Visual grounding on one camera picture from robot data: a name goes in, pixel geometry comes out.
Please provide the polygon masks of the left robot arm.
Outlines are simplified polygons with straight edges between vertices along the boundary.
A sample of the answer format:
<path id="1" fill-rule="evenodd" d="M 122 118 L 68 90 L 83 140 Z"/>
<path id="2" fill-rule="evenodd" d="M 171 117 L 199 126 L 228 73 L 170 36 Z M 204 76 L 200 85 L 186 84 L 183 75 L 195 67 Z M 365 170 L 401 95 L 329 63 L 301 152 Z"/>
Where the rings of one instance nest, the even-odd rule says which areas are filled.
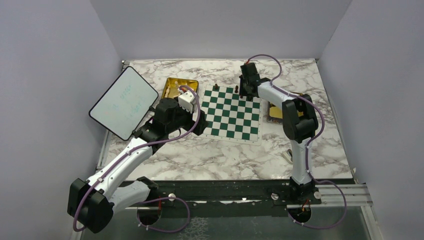
<path id="1" fill-rule="evenodd" d="M 73 217 L 73 230 L 81 232 L 88 229 L 99 233 L 115 213 L 137 203 L 147 206 L 155 203 L 157 184 L 150 179 L 141 177 L 130 185 L 122 187 L 121 184 L 164 144 L 191 133 L 200 136 L 207 125 L 195 94 L 161 99 L 152 120 L 136 131 L 124 151 L 88 179 L 77 178 L 71 183 L 67 213 Z"/>

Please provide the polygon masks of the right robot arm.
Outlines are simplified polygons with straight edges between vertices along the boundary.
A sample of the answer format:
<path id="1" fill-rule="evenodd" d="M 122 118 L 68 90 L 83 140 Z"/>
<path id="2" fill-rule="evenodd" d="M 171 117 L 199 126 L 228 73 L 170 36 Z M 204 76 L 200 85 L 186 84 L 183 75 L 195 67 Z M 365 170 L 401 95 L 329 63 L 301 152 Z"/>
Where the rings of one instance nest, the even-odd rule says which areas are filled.
<path id="1" fill-rule="evenodd" d="M 289 179 L 289 199 L 300 204 L 306 200 L 315 184 L 311 177 L 311 140 L 316 136 L 319 122 L 312 99 L 283 90 L 268 78 L 261 78 L 253 62 L 240 66 L 239 93 L 247 100 L 260 98 L 282 112 L 283 132 L 291 143 L 292 174 Z"/>

